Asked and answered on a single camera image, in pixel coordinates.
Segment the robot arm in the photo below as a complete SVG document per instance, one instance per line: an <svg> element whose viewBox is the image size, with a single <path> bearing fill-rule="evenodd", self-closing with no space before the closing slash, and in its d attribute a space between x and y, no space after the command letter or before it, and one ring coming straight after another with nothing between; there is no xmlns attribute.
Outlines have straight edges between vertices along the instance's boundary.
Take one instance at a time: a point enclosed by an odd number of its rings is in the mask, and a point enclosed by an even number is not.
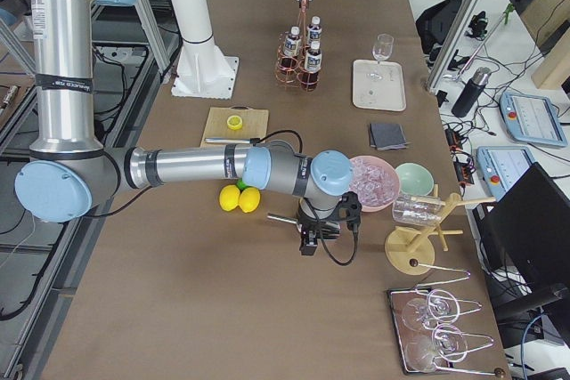
<svg viewBox="0 0 570 380"><path fill-rule="evenodd" d="M15 179L20 203L46 222L85 216L122 190L170 182L242 179L249 189L298 198L300 251L312 255L342 227L357 233L353 168L335 150L310 158L280 142L182 150L108 150L94 132L91 8L136 0L31 0L39 131Z"/></svg>

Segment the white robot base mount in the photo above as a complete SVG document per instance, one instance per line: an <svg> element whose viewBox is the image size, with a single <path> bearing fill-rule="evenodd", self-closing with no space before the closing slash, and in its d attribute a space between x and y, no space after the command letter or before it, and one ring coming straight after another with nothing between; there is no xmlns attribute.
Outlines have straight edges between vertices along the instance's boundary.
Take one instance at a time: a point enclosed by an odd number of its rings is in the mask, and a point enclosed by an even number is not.
<svg viewBox="0 0 570 380"><path fill-rule="evenodd" d="M239 59L216 45L207 0L171 0L183 46L172 94L229 100Z"/></svg>

